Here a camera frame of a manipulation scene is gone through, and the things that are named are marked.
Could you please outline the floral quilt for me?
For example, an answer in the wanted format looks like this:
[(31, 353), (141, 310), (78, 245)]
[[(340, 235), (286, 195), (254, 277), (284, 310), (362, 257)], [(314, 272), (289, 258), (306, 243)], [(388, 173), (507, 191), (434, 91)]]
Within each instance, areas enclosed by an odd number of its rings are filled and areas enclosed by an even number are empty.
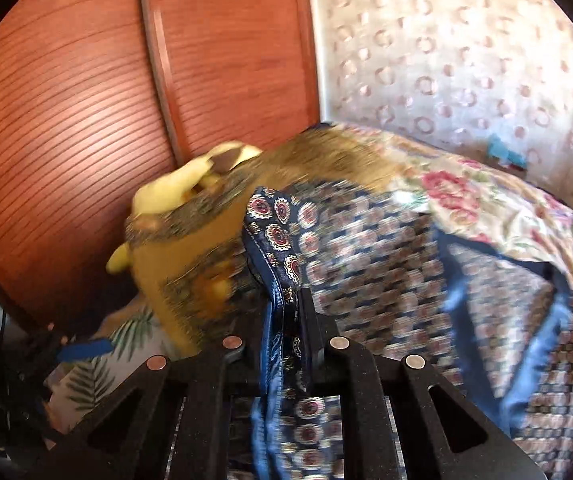
[(548, 262), (573, 289), (573, 209), (517, 177), (387, 130), (337, 124), (391, 164), (389, 190), (428, 212), (446, 233), (494, 247), (500, 255)]

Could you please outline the palm leaf bedsheet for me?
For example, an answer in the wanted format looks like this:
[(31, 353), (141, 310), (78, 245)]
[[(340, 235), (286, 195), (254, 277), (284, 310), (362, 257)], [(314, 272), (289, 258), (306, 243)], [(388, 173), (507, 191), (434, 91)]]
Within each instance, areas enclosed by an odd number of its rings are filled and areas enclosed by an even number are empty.
[(96, 336), (108, 339), (112, 350), (61, 364), (49, 380), (51, 398), (46, 411), (51, 426), (61, 434), (70, 432), (151, 356), (180, 358), (156, 315), (139, 298), (104, 318)]

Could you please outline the yellow plush toy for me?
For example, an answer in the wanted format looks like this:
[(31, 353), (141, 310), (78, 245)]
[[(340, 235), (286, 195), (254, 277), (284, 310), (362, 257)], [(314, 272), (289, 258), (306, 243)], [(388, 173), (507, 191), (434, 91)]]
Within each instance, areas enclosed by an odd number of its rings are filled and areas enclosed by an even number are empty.
[[(158, 178), (140, 188), (132, 203), (132, 212), (140, 214), (164, 214), (173, 211), (187, 200), (190, 200), (194, 188), (199, 186), (204, 190), (214, 192), (219, 188), (218, 180), (231, 169), (262, 154), (259, 148), (241, 143), (229, 142), (220, 144), (204, 156), (192, 159), (186, 165), (171, 174)], [(132, 263), (128, 254), (127, 244), (115, 249), (108, 259), (106, 270), (110, 274), (126, 271)], [(240, 261), (224, 259), (215, 262), (215, 266), (207, 266), (203, 278), (212, 284), (230, 285), (235, 278), (242, 278), (244, 264)]]

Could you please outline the navy patterned silk shirt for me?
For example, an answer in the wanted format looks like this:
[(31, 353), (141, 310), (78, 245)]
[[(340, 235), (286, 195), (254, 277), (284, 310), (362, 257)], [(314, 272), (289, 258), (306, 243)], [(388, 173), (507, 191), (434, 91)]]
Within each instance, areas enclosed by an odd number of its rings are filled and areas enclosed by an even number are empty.
[(256, 188), (242, 235), (269, 296), (252, 411), (260, 478), (344, 474), (340, 400), (304, 379), (303, 290), (343, 337), (392, 360), (420, 354), (546, 477), (571, 477), (573, 289), (554, 266), (446, 234), (345, 181)]

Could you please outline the pink circle sheer curtain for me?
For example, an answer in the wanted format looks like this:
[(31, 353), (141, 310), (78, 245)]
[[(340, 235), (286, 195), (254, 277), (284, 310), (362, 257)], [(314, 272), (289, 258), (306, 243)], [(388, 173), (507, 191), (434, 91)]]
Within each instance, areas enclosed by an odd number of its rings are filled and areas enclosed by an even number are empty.
[(553, 0), (311, 0), (323, 117), (483, 158), (573, 207), (573, 23)]

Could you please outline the wooden louvered wardrobe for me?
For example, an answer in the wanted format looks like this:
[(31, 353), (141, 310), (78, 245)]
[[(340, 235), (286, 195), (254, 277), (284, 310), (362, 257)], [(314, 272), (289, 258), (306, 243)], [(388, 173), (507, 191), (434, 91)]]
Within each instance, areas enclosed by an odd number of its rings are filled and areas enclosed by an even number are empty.
[(309, 0), (0, 0), (0, 304), (24, 330), (127, 300), (140, 185), (320, 118)]

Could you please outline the mustard patterned folded cloth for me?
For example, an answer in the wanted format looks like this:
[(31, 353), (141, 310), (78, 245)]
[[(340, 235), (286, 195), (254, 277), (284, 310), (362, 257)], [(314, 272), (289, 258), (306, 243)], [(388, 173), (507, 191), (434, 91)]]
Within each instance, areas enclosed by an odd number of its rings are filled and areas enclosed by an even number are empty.
[(131, 273), (180, 356), (194, 356), (223, 334), (236, 312), (232, 287), (243, 270), (246, 204), (260, 186), (284, 190), (307, 180), (347, 180), (383, 192), (395, 170), (390, 135), (349, 125), (308, 129), (242, 162), (208, 191), (159, 214), (133, 212), (125, 238)]

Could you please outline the blue toy at headboard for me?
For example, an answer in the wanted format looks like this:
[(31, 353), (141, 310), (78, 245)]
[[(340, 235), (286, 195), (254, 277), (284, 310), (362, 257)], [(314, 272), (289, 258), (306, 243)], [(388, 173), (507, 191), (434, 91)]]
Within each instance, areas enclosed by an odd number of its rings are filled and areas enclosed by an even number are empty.
[(497, 134), (492, 134), (487, 139), (486, 157), (495, 159), (500, 165), (527, 170), (527, 159), (521, 153), (511, 150)]

